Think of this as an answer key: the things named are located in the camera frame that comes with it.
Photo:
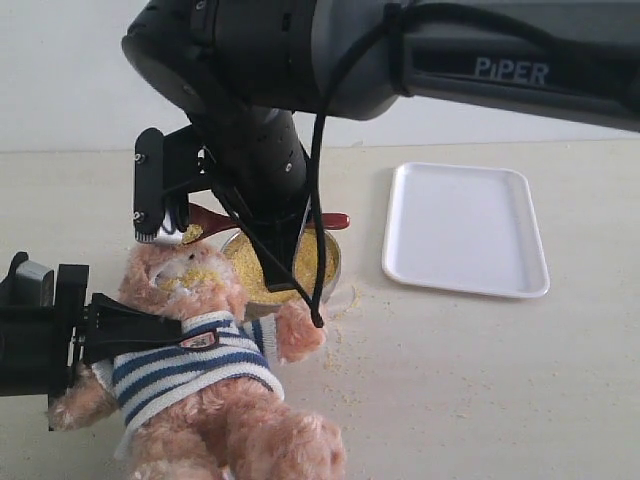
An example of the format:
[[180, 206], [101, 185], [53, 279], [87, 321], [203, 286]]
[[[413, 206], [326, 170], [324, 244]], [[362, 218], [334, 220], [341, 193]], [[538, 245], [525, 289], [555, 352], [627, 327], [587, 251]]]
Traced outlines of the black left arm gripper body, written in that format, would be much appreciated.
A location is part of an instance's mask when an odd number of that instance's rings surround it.
[[1, 281], [1, 395], [45, 395], [49, 405], [76, 380], [73, 339], [85, 313], [89, 267], [39, 264], [24, 251]]

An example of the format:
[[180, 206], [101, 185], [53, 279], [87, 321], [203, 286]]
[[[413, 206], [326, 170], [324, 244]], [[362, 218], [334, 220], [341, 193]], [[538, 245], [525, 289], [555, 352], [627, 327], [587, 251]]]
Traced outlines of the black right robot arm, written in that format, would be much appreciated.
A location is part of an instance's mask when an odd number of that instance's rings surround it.
[[323, 229], [330, 117], [428, 97], [627, 131], [639, 127], [635, 1], [151, 1], [121, 41], [187, 117], [135, 144], [140, 242], [176, 241], [208, 190], [249, 236], [273, 290]]

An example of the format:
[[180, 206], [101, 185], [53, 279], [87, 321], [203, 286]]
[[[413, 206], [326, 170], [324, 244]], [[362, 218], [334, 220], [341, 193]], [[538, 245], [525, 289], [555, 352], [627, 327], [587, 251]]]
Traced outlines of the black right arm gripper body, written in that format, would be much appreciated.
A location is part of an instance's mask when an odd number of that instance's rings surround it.
[[163, 136], [159, 238], [176, 243], [196, 215], [188, 197], [211, 191], [249, 238], [270, 291], [297, 288], [294, 257], [307, 224], [308, 156], [290, 113], [257, 109], [229, 125], [192, 119]]

